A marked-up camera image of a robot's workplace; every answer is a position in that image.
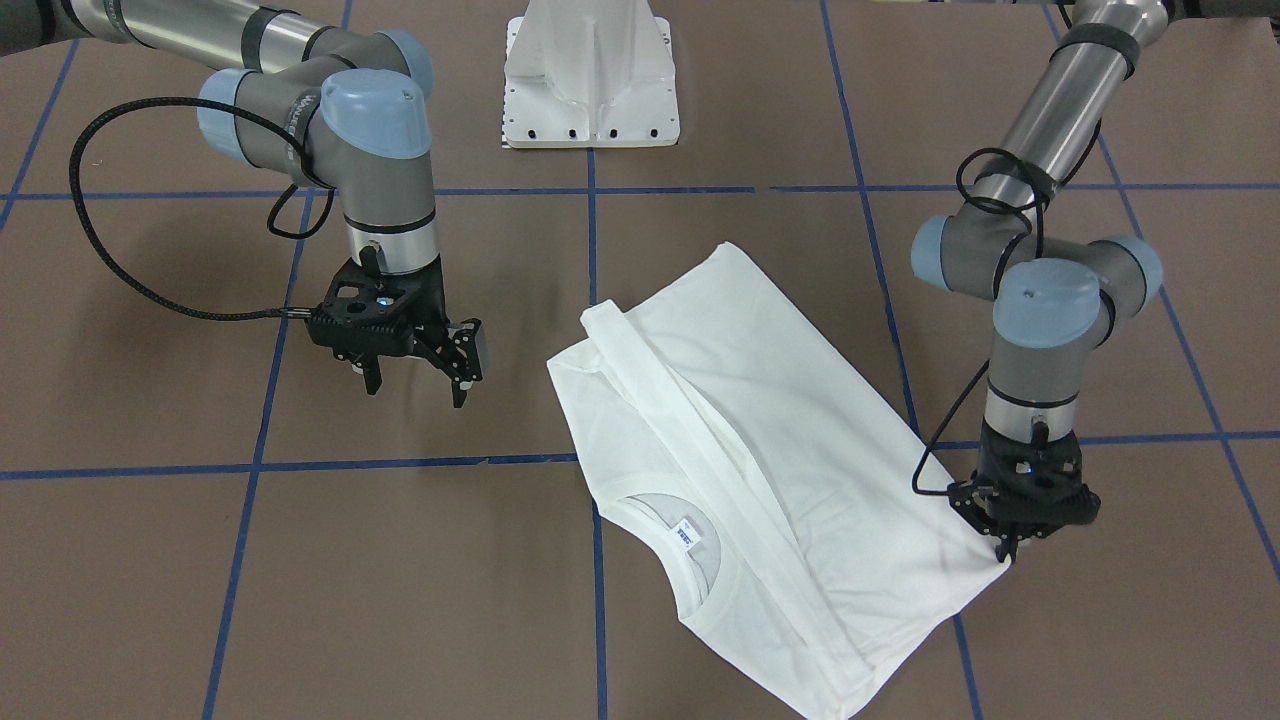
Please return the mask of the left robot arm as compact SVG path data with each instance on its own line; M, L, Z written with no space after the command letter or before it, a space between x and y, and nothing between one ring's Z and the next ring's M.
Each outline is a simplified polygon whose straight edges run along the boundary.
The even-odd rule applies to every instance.
M991 302L988 356L969 383L986 400L974 471L948 506L1011 562L1021 544L1100 514L1083 478L1076 414L1093 352L1146 310L1164 264L1144 240L1069 240L1047 217L1100 138L1103 115L1161 38L1170 1L1078 1L1070 27L1004 138L957 167L961 206L925 222L916 278Z

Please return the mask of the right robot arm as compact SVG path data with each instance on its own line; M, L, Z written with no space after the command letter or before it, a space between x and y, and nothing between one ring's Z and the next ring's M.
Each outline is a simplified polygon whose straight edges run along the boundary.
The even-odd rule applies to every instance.
M426 102L434 87L426 49L403 31L358 35L291 9L251 1L5 1L3 54L76 38L151 47L211 70L193 97L151 97L106 110L79 133L68 161L73 205L105 266L150 301L210 322L288 319L362 378L381 387L384 357L416 357L451 382L463 406L484 378L486 350L477 319L445 310L436 237L433 133ZM82 188L84 150L111 120L150 108L192 108L206 142L243 164L280 173L289 186L269 213L301 190L321 190L321 219L339 208L349 256L311 307L207 313L136 279L109 254Z

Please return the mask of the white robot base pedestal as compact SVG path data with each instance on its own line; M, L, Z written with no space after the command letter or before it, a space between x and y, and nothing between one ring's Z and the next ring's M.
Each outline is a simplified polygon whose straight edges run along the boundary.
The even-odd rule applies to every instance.
M506 27L502 143L675 146L672 41L669 22L648 1L531 1Z

